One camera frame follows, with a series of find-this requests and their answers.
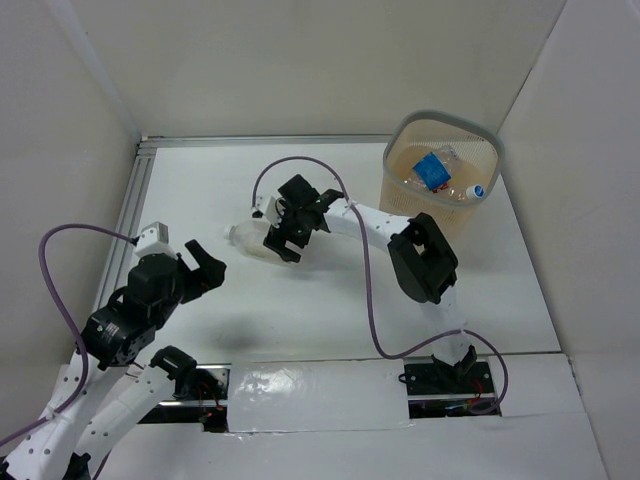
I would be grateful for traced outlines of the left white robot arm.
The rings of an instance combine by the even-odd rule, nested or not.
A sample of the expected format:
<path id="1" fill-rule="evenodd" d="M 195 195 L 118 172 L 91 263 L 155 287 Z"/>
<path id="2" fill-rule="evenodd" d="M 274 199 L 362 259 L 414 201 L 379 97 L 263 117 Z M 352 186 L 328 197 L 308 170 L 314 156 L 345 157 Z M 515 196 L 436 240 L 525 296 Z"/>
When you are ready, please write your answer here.
<path id="1" fill-rule="evenodd" d="M 174 346 L 158 350 L 114 400 L 106 398 L 138 354 L 180 305 L 220 287 L 226 265 L 197 241 L 186 243 L 197 263 L 180 254 L 149 253 L 127 282 L 87 320 L 85 349 L 72 357 L 44 412 L 1 463 L 4 479 L 88 479 L 122 439 L 159 402 L 189 397 L 197 362 Z"/>

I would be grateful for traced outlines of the blue label plastic bottle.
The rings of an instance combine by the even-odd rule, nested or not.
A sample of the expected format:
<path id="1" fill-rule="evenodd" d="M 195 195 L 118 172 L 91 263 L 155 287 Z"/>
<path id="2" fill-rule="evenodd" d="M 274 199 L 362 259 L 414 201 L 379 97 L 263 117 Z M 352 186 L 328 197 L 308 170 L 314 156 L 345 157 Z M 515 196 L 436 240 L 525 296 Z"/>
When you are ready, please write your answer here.
<path id="1" fill-rule="evenodd" d="M 437 193 L 449 187 L 463 161 L 451 145 L 444 145 L 423 156 L 410 170 L 404 184 Z"/>

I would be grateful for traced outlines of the beige mesh waste bin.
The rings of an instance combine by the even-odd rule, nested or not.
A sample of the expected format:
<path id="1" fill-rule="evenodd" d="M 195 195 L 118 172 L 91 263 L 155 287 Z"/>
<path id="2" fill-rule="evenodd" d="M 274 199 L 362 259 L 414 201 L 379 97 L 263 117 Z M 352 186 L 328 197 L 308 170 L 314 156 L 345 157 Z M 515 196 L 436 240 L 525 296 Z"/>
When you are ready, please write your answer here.
<path id="1" fill-rule="evenodd" d="M 437 110 L 407 115 L 382 159 L 379 207 L 414 217 L 429 214 L 455 238 L 492 192 L 504 162 L 497 135 Z"/>

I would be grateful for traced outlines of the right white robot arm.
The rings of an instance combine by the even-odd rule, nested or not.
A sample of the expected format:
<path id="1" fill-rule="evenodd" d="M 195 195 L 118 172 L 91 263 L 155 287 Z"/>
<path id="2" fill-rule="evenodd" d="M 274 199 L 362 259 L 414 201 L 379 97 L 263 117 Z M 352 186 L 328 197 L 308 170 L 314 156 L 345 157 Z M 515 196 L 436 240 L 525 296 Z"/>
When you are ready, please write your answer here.
<path id="1" fill-rule="evenodd" d="M 460 391 L 471 379 L 477 360 L 475 348 L 463 333 L 457 312 L 455 284 L 459 261 L 435 220 L 426 213 L 415 217 L 394 215 L 360 205 L 347 193 L 328 189 L 319 193 L 297 174 L 283 184 L 279 196 L 252 193 L 252 215 L 264 217 L 270 227 L 263 245 L 285 263 L 297 263 L 301 255 L 288 247 L 305 248 L 315 231 L 340 234 L 362 242 L 365 305 L 372 342 L 388 360 L 404 359 L 418 350 L 444 340 L 433 350 L 436 379 L 448 392 Z M 436 328 L 436 334 L 408 350 L 390 354 L 377 335 L 370 250 L 389 255 L 397 284 L 416 302 Z"/>

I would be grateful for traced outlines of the large clear square bottle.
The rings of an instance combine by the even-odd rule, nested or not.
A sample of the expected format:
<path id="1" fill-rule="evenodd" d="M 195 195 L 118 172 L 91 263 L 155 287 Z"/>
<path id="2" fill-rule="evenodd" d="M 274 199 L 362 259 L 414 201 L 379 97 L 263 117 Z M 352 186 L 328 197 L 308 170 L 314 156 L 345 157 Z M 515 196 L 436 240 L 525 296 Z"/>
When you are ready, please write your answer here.
<path id="1" fill-rule="evenodd" d="M 250 219 L 224 229 L 225 240 L 242 255 L 255 260 L 284 264 L 280 256 L 264 246 L 263 242 L 271 225 Z"/>

